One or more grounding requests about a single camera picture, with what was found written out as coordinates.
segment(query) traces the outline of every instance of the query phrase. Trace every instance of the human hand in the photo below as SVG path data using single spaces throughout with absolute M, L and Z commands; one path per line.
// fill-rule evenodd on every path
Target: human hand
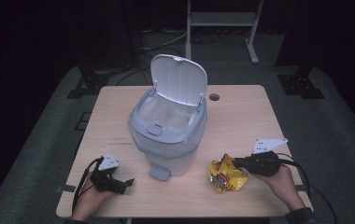
M 85 221 L 99 206 L 108 198 L 116 193 L 111 191 L 98 191 L 91 181 L 92 172 L 89 172 L 87 179 L 82 187 L 81 195 L 70 219 Z
M 286 204 L 290 211 L 304 208 L 305 204 L 297 193 L 294 185 L 291 169 L 286 165 L 280 165 L 279 171 L 272 176 L 254 175 L 264 181 L 273 193 Z

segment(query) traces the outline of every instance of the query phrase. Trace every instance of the plastic lid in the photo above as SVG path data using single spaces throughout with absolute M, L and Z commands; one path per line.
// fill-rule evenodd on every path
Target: plastic lid
M 158 94 L 183 105 L 197 106 L 206 94 L 206 71 L 185 58 L 155 56 L 151 61 L 151 77 Z

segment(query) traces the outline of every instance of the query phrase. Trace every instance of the gray carpet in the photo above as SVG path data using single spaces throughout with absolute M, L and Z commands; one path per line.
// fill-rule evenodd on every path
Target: gray carpet
M 146 46 L 171 39 L 171 35 L 147 34 Z M 277 74 L 296 67 L 274 67 L 283 35 L 257 35 L 254 47 L 260 64 L 252 65 L 240 35 L 222 35 L 219 42 L 193 45 L 192 59 L 208 74 L 208 84 L 258 84 L 264 86 L 284 135 L 290 140 L 293 157 L 333 205 L 338 222 L 355 223 L 355 115 L 338 94 L 331 79 L 315 68 L 313 84 L 325 99 L 304 100 L 287 96 Z M 158 49 L 158 53 L 184 53 L 182 42 Z M 140 57 L 140 67 L 149 65 L 149 56 Z M 110 78 L 116 85 L 127 72 Z M 4 184 L 0 188 L 0 223 L 63 223 L 55 214 L 60 193 L 73 163 L 83 131 L 75 127 L 83 112 L 91 112 L 96 95 L 66 99 L 80 78 L 74 67 L 64 77 L 27 139 Z M 151 85 L 149 71 L 124 79 L 121 85 Z M 333 223 L 332 213 L 320 195 L 313 192 L 312 203 L 321 223 Z M 91 223 L 120 223 L 117 219 L 93 218 Z M 271 223 L 286 223 L 283 217 Z

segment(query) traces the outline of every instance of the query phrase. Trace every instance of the crumpled foil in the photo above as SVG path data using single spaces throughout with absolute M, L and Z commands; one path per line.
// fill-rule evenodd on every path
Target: crumpled foil
M 234 158 L 225 154 L 221 161 L 212 161 L 209 167 L 209 178 L 219 193 L 225 190 L 239 190 L 248 180 L 248 172 L 233 165 Z

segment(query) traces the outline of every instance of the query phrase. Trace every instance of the white tag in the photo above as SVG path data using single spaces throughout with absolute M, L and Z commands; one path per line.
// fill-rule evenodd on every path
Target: white tag
M 99 165 L 99 170 L 106 170 L 106 169 L 110 169 L 110 168 L 114 168 L 119 166 L 119 162 L 113 157 L 113 155 L 111 153 L 108 153 L 102 163 Z
M 274 149 L 275 147 L 279 147 L 280 145 L 287 143 L 288 139 L 256 139 L 256 143 L 254 144 L 252 153 L 258 154 L 263 152 L 268 152 Z

